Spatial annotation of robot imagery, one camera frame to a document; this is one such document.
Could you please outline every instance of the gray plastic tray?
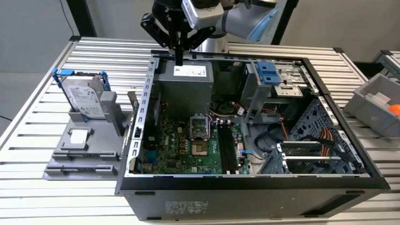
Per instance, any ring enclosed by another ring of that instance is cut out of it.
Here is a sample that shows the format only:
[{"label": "gray plastic tray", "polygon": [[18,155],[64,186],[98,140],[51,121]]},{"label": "gray plastic tray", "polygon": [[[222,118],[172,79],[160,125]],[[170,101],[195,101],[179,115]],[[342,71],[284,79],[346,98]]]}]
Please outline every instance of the gray plastic tray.
[{"label": "gray plastic tray", "polygon": [[390,98],[388,105],[400,104],[400,84],[378,74],[355,90],[355,96],[344,107],[378,133],[386,137],[400,137],[400,117],[368,98],[382,93]]}]

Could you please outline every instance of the sticker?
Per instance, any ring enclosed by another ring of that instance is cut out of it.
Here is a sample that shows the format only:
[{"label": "sticker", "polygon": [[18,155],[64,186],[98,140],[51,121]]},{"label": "sticker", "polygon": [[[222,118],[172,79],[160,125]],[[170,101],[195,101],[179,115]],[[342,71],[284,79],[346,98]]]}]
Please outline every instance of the sticker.
[{"label": "sticker", "polygon": [[207,77],[207,69],[206,66],[192,66],[192,65],[175,66],[174,75]]},{"label": "sticker", "polygon": [[88,138],[88,130],[72,130],[71,144],[84,144]]},{"label": "sticker", "polygon": [[238,115],[243,115],[243,113],[244,113],[244,108],[243,107],[240,107],[240,109],[238,110]]},{"label": "sticker", "polygon": [[166,202],[168,214],[202,214],[206,213],[208,201],[170,201]]},{"label": "sticker", "polygon": [[75,107],[90,118],[104,118],[100,101],[94,88],[87,86],[68,86]]}]

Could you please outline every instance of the blue plastic latch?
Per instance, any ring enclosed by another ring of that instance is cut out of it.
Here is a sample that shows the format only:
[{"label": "blue plastic latch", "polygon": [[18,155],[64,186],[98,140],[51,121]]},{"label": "blue plastic latch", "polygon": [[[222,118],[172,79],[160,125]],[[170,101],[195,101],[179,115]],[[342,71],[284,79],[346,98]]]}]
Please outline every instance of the blue plastic latch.
[{"label": "blue plastic latch", "polygon": [[276,72],[275,64],[272,62],[258,62],[256,65],[260,79],[264,84],[279,85],[280,75]]},{"label": "blue plastic latch", "polygon": [[102,70],[100,76],[103,77],[106,91],[111,91],[111,83],[108,82],[108,75],[104,70]]},{"label": "blue plastic latch", "polygon": [[71,75],[74,75],[74,74],[75,74],[74,69],[63,69],[63,70],[60,71],[60,75],[62,75],[62,76],[71,76]]}]

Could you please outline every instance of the wall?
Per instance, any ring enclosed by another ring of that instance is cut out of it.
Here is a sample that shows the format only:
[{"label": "wall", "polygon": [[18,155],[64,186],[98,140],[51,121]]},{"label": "wall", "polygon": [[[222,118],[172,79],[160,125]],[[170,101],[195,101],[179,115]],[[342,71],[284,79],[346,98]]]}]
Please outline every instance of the wall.
[{"label": "wall", "polygon": [[[278,7],[283,8],[287,0],[280,0]],[[87,0],[94,25],[99,37],[152,40],[140,26],[142,17],[151,12],[154,0]],[[264,43],[271,43],[276,25],[271,28]],[[230,36],[234,42],[246,42],[242,38]]]},{"label": "wall", "polygon": [[400,49],[400,0],[300,0],[282,45],[342,47],[355,61]]},{"label": "wall", "polygon": [[2,0],[0,31],[0,72],[48,71],[71,37],[59,0]]}]

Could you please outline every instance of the cable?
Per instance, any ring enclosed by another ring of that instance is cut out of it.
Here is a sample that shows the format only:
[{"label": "cable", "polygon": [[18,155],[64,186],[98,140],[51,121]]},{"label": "cable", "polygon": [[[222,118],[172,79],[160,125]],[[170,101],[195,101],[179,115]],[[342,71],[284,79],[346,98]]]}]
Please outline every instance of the cable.
[{"label": "cable", "polygon": [[66,15],[66,10],[64,10],[64,5],[63,5],[63,2],[62,2],[62,0],[59,0],[59,2],[60,2],[60,4],[62,4],[63,14],[64,14],[66,21],[67,21],[67,23],[68,23],[68,26],[70,26],[70,29],[71,29],[72,36],[75,36],[74,29],[72,29],[72,27],[71,27],[71,24],[70,24],[70,21],[68,21],[67,15]]},{"label": "cable", "polygon": [[264,160],[264,158],[259,157],[258,154],[255,153],[255,151],[252,151],[252,150],[240,150],[240,152],[244,154],[254,155],[254,157],[258,158],[259,160]]},{"label": "cable", "polygon": [[6,116],[2,116],[2,115],[0,115],[0,118],[3,118],[3,119],[6,119],[6,120],[10,120],[10,121],[12,121],[12,119],[11,119],[11,118],[8,118],[8,117],[6,117]]},{"label": "cable", "polygon": [[280,115],[280,126],[282,126],[282,130],[283,130],[283,134],[284,134],[284,140],[288,140],[288,134],[287,134],[287,129],[286,126],[283,125],[283,115]]},{"label": "cable", "polygon": [[272,130],[275,130],[275,129],[279,128],[279,127],[280,127],[280,124],[279,124],[279,123],[271,124],[271,125],[268,126],[267,131],[263,132],[263,133],[260,133],[260,134],[256,136],[256,138],[255,138],[255,140],[254,140],[254,145],[255,145],[256,149],[260,150],[262,152],[271,153],[271,152],[274,151],[274,147],[272,147],[271,145],[268,145],[268,146],[271,147],[271,149],[264,149],[264,148],[262,148],[262,147],[259,146],[259,140],[263,138],[263,136],[268,135],[268,138],[270,138],[272,141],[275,141],[275,143],[280,143],[280,142],[283,141],[283,139],[279,139],[278,137],[275,137],[275,136],[270,133]]},{"label": "cable", "polygon": [[219,116],[219,117],[236,116],[236,114],[219,114],[219,113],[216,113],[212,109],[210,109],[210,112],[211,112],[212,114],[215,114],[216,116]]},{"label": "cable", "polygon": [[271,147],[274,149],[274,147],[268,144],[268,142],[266,141],[266,137],[264,137],[264,143],[268,147]]}]

